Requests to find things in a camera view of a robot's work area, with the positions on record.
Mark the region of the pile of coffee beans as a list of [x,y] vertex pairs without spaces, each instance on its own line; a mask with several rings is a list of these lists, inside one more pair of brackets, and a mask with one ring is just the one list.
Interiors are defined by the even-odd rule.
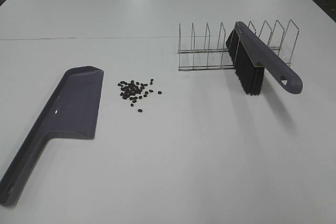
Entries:
[[120,81],[117,87],[120,89],[120,97],[130,103],[130,107],[134,107],[137,102],[147,98],[154,92],[152,86],[154,79],[149,79],[149,82],[138,82],[130,80],[129,82]]

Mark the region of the purple plastic dustpan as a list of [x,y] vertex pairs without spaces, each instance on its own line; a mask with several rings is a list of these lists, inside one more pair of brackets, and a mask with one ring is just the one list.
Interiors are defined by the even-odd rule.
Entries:
[[103,76],[103,70],[93,66],[64,73],[1,179],[2,206],[16,204],[50,140],[94,139]]

